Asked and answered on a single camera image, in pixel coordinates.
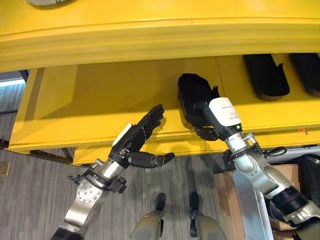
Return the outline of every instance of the yellow panel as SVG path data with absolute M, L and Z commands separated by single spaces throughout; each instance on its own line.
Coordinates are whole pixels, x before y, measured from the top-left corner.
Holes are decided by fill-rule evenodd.
M 0 71 L 84 63 L 320 52 L 318 0 L 0 1 Z
M 310 128 L 305 132 L 296 130 L 258 132 L 254 134 L 261 148 L 276 148 L 280 146 L 293 147 L 320 144 L 320 128 Z M 214 141 L 205 142 L 208 152 L 223 152 L 227 147 L 217 146 Z
M 96 159 L 106 161 L 111 146 L 92 145 L 79 146 L 74 152 L 74 165 L 91 164 Z M 141 151 L 156 155 L 173 152 L 177 156 L 188 154 L 200 154 L 205 152 L 205 141 L 200 137 L 189 137 L 186 140 L 148 141 Z
M 276 101 L 257 98 L 243 56 L 216 57 L 225 95 L 235 106 L 245 132 L 297 129 L 320 126 L 320 98 L 310 96 L 287 54 L 274 57 L 283 63 L 290 93 Z
M 13 127 L 10 149 L 110 144 L 128 122 L 165 108 L 154 138 L 194 135 L 180 115 L 178 78 L 198 73 L 223 88 L 214 57 L 114 62 L 33 70 Z
M 256 133 L 255 137 L 263 149 L 314 145 L 320 144 L 320 129 L 310 128 L 307 130 L 307 134 L 296 130 L 260 132 Z M 141 151 L 157 155 L 174 152 L 177 156 L 185 156 L 220 153 L 227 149 L 227 145 L 221 140 L 203 141 L 200 137 L 190 137 L 185 140 L 148 141 Z M 80 146 L 75 150 L 73 164 L 91 164 L 96 159 L 106 161 L 110 150 L 111 146 Z

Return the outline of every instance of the floor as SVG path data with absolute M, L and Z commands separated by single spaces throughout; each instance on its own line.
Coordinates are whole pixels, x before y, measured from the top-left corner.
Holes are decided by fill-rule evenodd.
M 0 87 L 0 111 L 17 109 L 24 84 Z M 9 139 L 15 115 L 0 115 L 0 137 Z M 129 167 L 123 177 L 127 189 L 110 194 L 99 218 L 88 229 L 88 240 L 127 240 L 139 219 L 152 211 L 158 193 L 167 195 L 164 240 L 189 237 L 189 192 L 200 194 L 201 211 L 221 222 L 212 162 L 220 154 L 177 157 L 159 169 Z M 8 176 L 0 176 L 0 238 L 49 239 L 71 206 L 77 186 L 67 176 L 85 169 L 0 150 L 10 161 Z

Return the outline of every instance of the black cable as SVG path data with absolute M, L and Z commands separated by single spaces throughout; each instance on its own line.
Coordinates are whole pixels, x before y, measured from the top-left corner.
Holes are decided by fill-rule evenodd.
M 264 154 L 264 157 L 267 158 L 268 156 L 270 157 L 278 157 L 278 156 L 281 156 L 281 155 L 284 155 L 287 153 L 287 148 L 285 146 L 278 146 L 274 149 L 271 149 L 271 150 L 266 150 L 263 152 Z

